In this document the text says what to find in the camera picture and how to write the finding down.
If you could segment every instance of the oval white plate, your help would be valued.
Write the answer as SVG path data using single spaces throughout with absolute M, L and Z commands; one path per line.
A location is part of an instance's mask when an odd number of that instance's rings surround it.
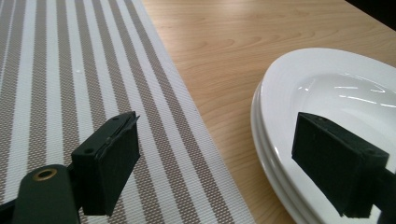
M 310 178 L 291 158 L 299 111 L 331 119 L 390 154 L 387 168 L 396 170 L 396 68 L 337 49 L 299 49 L 278 58 L 260 85 L 261 125 L 267 134 L 271 164 L 297 208 L 304 205 L 325 223 L 376 223 L 339 217 Z

